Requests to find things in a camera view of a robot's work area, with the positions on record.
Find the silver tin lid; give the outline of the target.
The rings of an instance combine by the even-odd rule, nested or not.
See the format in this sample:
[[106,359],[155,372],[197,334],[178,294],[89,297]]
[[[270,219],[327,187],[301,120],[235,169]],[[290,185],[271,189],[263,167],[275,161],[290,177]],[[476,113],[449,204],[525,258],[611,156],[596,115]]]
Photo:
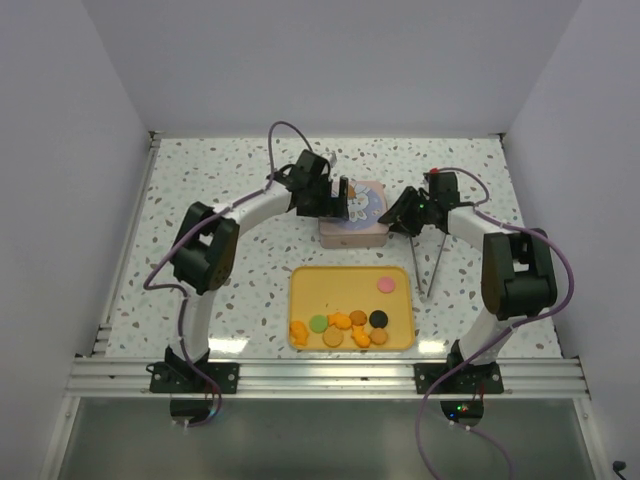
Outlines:
[[388,210],[384,187],[380,182],[350,180],[347,189],[347,210],[346,220],[321,219],[320,234],[324,237],[373,236],[388,232],[388,227],[379,222]]

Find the metal tongs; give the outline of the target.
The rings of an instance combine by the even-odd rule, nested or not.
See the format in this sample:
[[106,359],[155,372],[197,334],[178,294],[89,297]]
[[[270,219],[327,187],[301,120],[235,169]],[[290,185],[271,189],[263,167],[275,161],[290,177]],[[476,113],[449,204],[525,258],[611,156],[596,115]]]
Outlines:
[[428,258],[421,259],[418,255],[418,240],[415,237],[409,238],[418,299],[422,303],[427,303],[432,298],[447,240],[448,235],[442,234],[440,240],[436,243],[437,250],[433,254],[429,254]]

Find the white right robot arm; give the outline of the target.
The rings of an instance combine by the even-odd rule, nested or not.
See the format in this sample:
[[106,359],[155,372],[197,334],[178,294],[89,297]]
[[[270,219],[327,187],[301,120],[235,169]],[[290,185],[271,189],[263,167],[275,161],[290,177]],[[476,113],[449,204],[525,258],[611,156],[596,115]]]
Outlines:
[[479,366],[497,359],[520,325],[537,320],[557,300],[552,245],[541,230],[500,222],[480,210],[490,200],[465,201],[458,176],[480,179],[461,168],[445,167],[424,174],[425,187],[404,189],[379,222],[408,237],[425,226],[466,242],[481,253],[480,293],[483,309],[470,330],[453,346],[456,361],[445,369],[451,389],[468,392],[481,380]]

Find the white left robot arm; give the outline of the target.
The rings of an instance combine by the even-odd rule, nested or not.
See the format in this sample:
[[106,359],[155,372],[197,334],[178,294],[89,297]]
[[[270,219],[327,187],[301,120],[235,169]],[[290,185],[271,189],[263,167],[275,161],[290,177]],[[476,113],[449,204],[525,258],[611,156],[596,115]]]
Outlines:
[[331,162],[304,150],[294,164],[275,170],[267,184],[214,207],[192,204],[172,247],[170,263],[184,296],[176,337],[165,361],[175,366],[172,379],[185,392],[201,390],[208,369],[209,323],[216,292],[231,276],[242,235],[289,212],[300,217],[348,218],[349,180],[331,179]]

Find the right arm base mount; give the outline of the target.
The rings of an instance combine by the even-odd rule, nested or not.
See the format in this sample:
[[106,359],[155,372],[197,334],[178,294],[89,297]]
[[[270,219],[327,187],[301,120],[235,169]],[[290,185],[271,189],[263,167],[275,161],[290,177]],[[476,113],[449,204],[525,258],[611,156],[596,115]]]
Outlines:
[[[444,363],[416,363],[413,365],[414,384],[418,394],[425,394],[449,368]],[[505,391],[501,370],[496,362],[471,365],[441,381],[433,394],[473,395],[502,394]]]

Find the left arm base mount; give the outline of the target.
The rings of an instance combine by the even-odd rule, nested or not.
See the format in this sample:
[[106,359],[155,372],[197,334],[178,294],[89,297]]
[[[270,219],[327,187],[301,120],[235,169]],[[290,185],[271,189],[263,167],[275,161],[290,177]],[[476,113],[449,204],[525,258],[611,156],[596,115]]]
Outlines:
[[221,394],[237,392],[240,378],[238,363],[202,361],[195,367],[199,373],[180,358],[148,364],[146,371],[151,375],[149,391],[156,394],[212,393],[210,381],[213,381]]

